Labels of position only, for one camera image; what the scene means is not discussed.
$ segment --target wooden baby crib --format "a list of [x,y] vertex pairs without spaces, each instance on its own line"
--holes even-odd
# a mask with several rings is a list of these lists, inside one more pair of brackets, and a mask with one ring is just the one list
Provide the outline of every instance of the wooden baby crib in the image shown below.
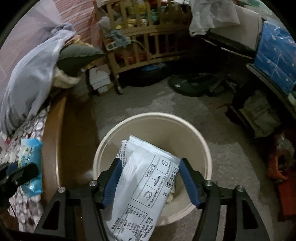
[[[98,7],[94,2],[97,20],[102,13],[109,17],[111,30],[121,30],[132,44],[107,51],[108,65],[114,84],[123,93],[118,74],[133,68],[178,59],[192,52],[194,43],[189,36],[192,13],[189,5],[171,0],[109,0]],[[113,42],[100,29],[103,47]]]

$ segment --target red object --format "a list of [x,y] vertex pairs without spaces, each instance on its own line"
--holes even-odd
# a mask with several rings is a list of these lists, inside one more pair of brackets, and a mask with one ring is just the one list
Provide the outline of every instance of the red object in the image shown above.
[[271,153],[268,157],[268,169],[267,169],[267,176],[271,179],[283,179],[287,180],[288,177],[283,175],[278,168],[278,159],[280,156],[285,156],[288,153],[287,150],[277,151],[276,154]]
[[284,216],[296,215],[296,177],[278,185]]
[[[158,7],[157,0],[148,0],[148,2],[150,3],[151,9]],[[167,6],[168,1],[161,0],[160,4],[161,4],[161,6]]]

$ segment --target white cardboard box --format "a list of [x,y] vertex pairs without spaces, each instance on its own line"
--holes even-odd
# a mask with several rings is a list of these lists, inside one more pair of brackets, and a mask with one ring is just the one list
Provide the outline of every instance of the white cardboard box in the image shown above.
[[111,88],[113,87],[113,83],[111,82],[110,84],[108,85],[105,85],[101,88],[98,88],[98,92],[99,93],[104,93],[104,92],[107,92],[108,90],[110,90]]
[[106,64],[89,70],[89,82],[95,84],[109,78],[110,70]]
[[97,83],[92,84],[92,87],[93,87],[94,90],[96,90],[96,89],[101,88],[101,87],[103,87],[105,85],[108,85],[110,83],[111,83],[111,81],[110,81],[110,78],[108,76],[108,78],[106,78],[104,80],[101,80],[101,81],[99,81]]

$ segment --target food packet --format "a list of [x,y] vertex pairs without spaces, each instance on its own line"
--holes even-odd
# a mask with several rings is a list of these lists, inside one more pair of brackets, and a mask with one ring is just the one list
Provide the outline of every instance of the food packet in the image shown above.
[[24,166],[34,163],[38,167],[38,176],[23,184],[22,191],[26,196],[33,197],[43,192],[42,189],[42,172],[41,172],[41,149],[43,143],[36,138],[21,139],[20,151],[18,153],[17,167],[23,168]]
[[103,213],[110,240],[148,241],[174,186],[180,159],[137,137],[122,141],[124,168]]

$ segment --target blue snack bag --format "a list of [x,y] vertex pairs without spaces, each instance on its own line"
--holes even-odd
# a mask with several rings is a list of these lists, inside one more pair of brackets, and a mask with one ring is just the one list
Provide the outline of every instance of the blue snack bag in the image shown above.
[[18,168],[34,163],[38,167],[38,176],[23,184],[22,190],[28,197],[33,197],[43,192],[41,172],[41,149],[43,143],[36,138],[21,139],[20,152],[18,154]]

